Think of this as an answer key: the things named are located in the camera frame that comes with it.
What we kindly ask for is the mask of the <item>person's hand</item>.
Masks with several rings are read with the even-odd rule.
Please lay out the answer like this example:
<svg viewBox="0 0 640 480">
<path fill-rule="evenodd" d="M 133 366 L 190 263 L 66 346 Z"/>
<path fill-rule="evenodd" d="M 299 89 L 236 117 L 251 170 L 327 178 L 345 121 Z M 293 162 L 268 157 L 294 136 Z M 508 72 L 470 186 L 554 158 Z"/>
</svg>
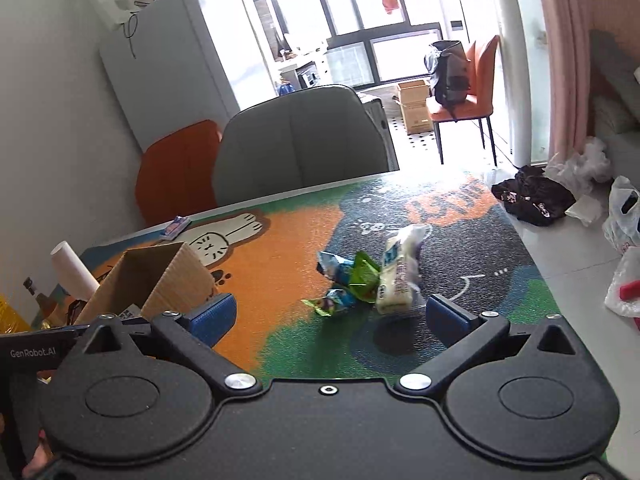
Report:
<svg viewBox="0 0 640 480">
<path fill-rule="evenodd" d="M 22 470 L 22 478 L 34 478 L 36 474 L 39 474 L 40 471 L 42 471 L 43 468 L 47 466 L 48 463 L 50 463 L 52 458 L 53 453 L 51 451 L 46 433 L 43 429 L 41 429 L 38 434 L 38 443 L 35 448 L 34 455 Z"/>
</svg>

